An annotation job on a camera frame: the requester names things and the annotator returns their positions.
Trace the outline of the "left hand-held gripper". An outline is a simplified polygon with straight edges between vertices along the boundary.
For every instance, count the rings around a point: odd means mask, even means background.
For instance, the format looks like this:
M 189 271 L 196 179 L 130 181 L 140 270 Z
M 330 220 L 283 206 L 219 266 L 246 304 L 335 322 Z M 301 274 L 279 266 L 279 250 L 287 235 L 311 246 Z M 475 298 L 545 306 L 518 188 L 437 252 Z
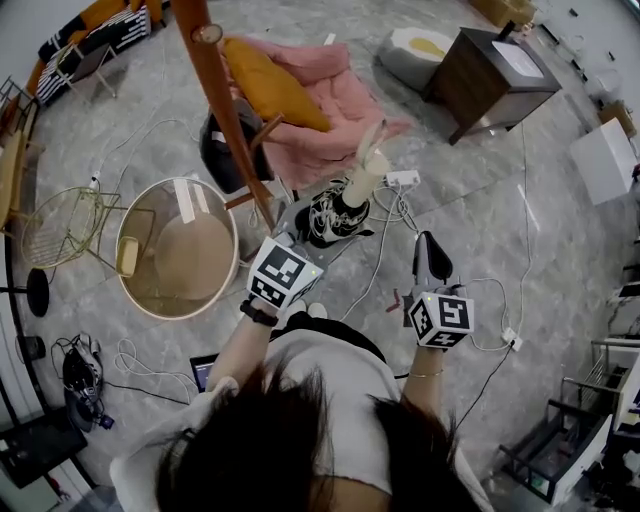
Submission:
M 266 237 L 251 264 L 246 290 L 276 309 L 287 309 L 309 292 L 323 273 L 291 248 Z

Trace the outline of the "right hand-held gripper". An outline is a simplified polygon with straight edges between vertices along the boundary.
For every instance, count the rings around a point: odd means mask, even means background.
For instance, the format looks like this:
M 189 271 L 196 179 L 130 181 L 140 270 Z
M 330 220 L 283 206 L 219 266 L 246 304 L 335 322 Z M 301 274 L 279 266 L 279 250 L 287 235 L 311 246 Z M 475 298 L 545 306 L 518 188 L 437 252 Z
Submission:
M 474 301 L 461 283 L 446 285 L 452 272 L 433 234 L 421 232 L 414 246 L 414 285 L 403 297 L 403 327 L 413 332 L 419 347 L 449 349 L 474 332 Z M 430 285 L 430 273 L 444 284 Z

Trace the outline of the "beige folding umbrella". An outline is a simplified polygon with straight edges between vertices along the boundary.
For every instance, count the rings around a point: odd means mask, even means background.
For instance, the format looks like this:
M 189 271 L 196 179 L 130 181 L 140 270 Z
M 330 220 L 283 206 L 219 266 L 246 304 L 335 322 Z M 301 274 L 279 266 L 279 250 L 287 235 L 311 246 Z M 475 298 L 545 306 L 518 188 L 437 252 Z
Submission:
M 351 174 L 331 180 L 296 215 L 295 225 L 304 242 L 324 249 L 353 237 L 371 235 L 364 222 L 370 212 L 370 196 L 390 171 L 389 161 L 380 151 L 389 131 L 386 119 L 370 126 L 358 145 Z

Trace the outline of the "wooden coat rack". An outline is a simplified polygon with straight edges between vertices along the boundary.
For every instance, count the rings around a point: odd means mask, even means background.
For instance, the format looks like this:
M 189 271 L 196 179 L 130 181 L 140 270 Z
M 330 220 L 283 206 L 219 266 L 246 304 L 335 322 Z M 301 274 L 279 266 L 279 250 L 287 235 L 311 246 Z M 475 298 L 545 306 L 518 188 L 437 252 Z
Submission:
M 282 122 L 282 116 L 277 115 L 269 121 L 252 142 L 246 141 L 239 116 L 234 108 L 219 51 L 223 29 L 211 21 L 206 0 L 170 0 L 170 3 L 210 110 L 226 139 L 236 167 L 248 187 L 246 194 L 227 202 L 225 208 L 232 209 L 252 200 L 267 227 L 272 229 L 276 225 L 269 204 L 272 194 L 258 179 L 254 157 L 256 149 L 266 136 Z

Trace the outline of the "person's left forearm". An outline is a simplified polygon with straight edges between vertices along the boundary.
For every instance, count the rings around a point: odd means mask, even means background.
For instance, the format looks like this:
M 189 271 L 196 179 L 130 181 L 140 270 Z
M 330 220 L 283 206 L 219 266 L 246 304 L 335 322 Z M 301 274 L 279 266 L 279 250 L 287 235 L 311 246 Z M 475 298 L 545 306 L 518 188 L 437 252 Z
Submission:
M 211 367 L 206 391 L 211 392 L 221 380 L 230 377 L 242 387 L 264 362 L 273 327 L 255 322 L 242 314 L 227 343 Z

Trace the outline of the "person's right forearm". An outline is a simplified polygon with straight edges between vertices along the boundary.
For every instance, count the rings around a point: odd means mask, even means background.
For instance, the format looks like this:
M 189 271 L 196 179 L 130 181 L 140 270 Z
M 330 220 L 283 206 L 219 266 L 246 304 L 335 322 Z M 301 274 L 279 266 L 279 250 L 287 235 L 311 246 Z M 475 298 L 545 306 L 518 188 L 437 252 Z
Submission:
M 424 413 L 441 412 L 442 374 L 445 351 L 418 347 L 403 387 L 403 399 Z

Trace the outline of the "metal shelf rack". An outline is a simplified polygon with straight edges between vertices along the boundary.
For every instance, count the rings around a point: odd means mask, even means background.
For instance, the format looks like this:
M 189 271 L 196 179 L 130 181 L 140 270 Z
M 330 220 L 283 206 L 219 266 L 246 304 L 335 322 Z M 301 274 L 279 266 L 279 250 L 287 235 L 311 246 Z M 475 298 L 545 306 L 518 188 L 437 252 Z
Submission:
M 562 379 L 527 435 L 499 447 L 504 472 L 552 506 L 608 449 L 640 453 L 640 337 L 593 341 L 591 357 L 586 375 Z

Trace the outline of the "round glass table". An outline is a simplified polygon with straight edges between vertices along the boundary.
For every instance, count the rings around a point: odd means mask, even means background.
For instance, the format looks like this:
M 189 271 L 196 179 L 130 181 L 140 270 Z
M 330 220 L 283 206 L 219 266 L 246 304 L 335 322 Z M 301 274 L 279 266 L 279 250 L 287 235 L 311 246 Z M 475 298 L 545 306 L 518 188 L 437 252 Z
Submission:
M 213 305 L 239 268 L 236 221 L 222 194 L 192 177 L 141 194 L 118 232 L 118 274 L 131 302 L 160 320 L 184 320 Z

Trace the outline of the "dark grey bag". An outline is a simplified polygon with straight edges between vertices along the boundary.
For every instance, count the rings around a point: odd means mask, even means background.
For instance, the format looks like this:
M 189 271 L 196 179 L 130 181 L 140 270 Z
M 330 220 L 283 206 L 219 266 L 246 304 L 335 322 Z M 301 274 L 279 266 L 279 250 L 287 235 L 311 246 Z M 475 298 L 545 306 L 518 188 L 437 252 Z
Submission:
M 263 121 L 246 99 L 235 98 L 233 105 L 245 140 L 248 146 L 251 146 L 263 127 Z M 243 188 L 246 185 L 245 180 L 237 168 L 226 138 L 212 112 L 209 112 L 204 121 L 199 137 L 201 159 L 221 191 L 225 194 L 233 194 Z

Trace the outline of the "person's white shirt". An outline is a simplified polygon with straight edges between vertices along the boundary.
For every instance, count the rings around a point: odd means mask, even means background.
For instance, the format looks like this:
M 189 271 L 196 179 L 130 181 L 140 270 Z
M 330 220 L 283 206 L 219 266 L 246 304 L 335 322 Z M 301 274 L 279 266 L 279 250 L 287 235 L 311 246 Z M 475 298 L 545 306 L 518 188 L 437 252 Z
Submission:
M 311 330 L 277 337 L 245 382 L 220 377 L 111 464 L 124 512 L 334 512 L 340 483 L 385 512 L 488 512 L 439 418 L 403 402 L 371 351 Z

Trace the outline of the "black tablet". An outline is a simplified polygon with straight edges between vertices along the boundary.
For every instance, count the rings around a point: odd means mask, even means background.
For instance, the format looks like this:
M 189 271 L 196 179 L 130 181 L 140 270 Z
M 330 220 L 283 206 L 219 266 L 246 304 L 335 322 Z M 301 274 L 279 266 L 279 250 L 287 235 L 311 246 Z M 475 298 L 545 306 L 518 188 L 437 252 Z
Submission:
M 191 369 L 194 375 L 194 382 L 200 393 L 206 390 L 211 367 L 214 365 L 217 358 L 218 354 L 212 354 L 207 356 L 192 357 L 190 359 Z

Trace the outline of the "pink blanket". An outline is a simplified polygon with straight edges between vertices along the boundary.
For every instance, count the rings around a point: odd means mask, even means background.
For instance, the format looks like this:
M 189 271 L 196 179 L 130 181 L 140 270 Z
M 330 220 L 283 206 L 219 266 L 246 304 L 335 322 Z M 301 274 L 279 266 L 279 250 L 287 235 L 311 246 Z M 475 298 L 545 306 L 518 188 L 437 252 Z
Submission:
M 386 119 L 389 123 L 387 138 L 402 134 L 410 126 L 405 119 L 385 114 L 352 70 L 349 48 L 344 43 L 283 46 L 246 36 L 227 38 L 246 41 L 293 75 L 330 122 L 328 132 L 319 132 L 282 119 L 266 137 L 263 149 L 271 170 L 291 189 L 304 189 L 350 169 L 365 132 L 379 121 Z M 224 41 L 219 48 L 231 94 L 246 99 L 230 73 Z

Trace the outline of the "orange cushion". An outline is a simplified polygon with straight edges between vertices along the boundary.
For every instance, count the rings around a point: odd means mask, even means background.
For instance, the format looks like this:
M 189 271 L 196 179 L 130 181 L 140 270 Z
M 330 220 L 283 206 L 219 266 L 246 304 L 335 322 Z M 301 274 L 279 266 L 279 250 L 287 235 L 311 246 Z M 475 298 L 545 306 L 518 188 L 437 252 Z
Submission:
M 319 132 L 328 118 L 298 80 L 262 51 L 239 38 L 226 38 L 224 54 L 236 85 L 262 120 L 281 115 L 284 122 Z

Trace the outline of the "black round stand base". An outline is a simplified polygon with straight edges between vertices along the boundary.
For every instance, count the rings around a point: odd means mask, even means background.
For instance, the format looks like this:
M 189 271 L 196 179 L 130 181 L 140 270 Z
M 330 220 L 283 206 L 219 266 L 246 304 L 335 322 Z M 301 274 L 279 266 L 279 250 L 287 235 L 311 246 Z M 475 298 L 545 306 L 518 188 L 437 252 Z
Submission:
M 49 281 L 44 270 L 34 268 L 29 272 L 26 290 L 31 312 L 36 317 L 44 317 L 50 302 Z

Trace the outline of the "black white striped sofa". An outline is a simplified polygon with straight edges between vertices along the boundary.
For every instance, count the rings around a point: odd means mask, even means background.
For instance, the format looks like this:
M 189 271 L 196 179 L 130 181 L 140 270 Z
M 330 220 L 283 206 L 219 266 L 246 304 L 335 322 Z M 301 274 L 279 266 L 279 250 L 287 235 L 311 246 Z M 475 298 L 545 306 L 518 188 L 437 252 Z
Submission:
M 74 43 L 87 54 L 103 44 L 110 44 L 118 55 L 149 36 L 152 27 L 164 25 L 163 0 L 96 0 L 38 50 L 38 61 L 26 89 L 40 105 L 48 106 L 69 89 L 55 72 L 59 52 Z M 71 53 L 62 63 L 63 72 L 75 71 L 79 59 Z

